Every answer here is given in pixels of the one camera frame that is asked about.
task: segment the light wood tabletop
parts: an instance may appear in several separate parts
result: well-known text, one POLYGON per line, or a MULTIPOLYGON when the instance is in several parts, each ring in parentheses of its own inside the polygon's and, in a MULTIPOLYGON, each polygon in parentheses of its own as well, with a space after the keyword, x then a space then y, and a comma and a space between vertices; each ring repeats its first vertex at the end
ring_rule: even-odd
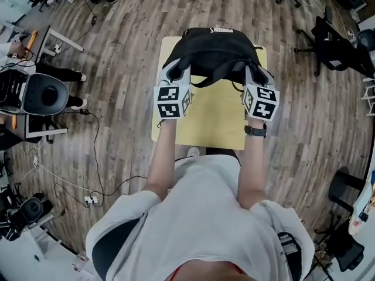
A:
MULTIPOLYGON (((163 38, 158 66, 158 76, 163 64, 172 52, 180 36, 163 38)), ((261 65, 267 69, 267 51, 257 49, 261 65)), ((204 77, 192 76, 191 82, 201 82, 204 77)), ((245 144, 245 110, 241 104, 240 93, 229 80, 219 80, 206 88, 193 87, 193 101, 186 116, 178 120, 176 144, 212 148, 243 150, 245 144)), ((154 109, 152 134, 158 140, 159 115, 154 109)))

